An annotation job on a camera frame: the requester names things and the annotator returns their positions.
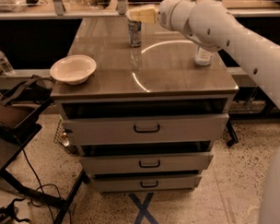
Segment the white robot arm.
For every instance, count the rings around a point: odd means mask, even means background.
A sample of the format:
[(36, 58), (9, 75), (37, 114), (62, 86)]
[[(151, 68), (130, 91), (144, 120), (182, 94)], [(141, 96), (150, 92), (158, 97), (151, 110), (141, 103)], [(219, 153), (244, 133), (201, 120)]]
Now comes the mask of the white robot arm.
[[(136, 22), (160, 23), (209, 52), (225, 50), (280, 110), (280, 45), (243, 27), (220, 1), (163, 0), (126, 12)], [(263, 187), (258, 224), (280, 224), (280, 146)]]

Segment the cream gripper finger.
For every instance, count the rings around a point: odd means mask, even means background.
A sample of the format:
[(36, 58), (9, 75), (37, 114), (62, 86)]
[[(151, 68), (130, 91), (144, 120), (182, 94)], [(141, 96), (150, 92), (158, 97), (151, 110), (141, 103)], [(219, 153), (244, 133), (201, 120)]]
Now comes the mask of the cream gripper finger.
[(153, 5), (139, 6), (136, 8), (129, 9), (126, 12), (126, 17), (134, 22), (143, 22), (143, 23), (157, 23), (158, 16), (157, 10)]

